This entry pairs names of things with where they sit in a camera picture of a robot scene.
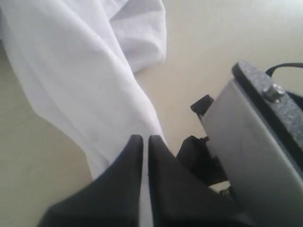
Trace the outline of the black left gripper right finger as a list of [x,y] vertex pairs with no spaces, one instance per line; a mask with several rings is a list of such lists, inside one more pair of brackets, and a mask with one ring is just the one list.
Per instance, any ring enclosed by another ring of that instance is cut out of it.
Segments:
[[150,136],[148,177],[156,227],[254,227],[244,208],[197,180],[160,136]]

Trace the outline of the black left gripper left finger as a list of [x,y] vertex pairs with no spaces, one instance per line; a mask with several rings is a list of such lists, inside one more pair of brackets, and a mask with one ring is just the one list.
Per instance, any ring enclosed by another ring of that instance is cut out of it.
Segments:
[[130,137],[113,164],[87,187],[51,206],[41,227],[137,227],[143,139]]

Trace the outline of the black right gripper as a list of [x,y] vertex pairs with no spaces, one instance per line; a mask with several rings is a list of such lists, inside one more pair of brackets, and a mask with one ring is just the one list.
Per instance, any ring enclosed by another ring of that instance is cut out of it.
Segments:
[[200,182],[207,187],[228,181],[220,161],[212,157],[206,143],[208,137],[186,138],[176,156],[177,160]]

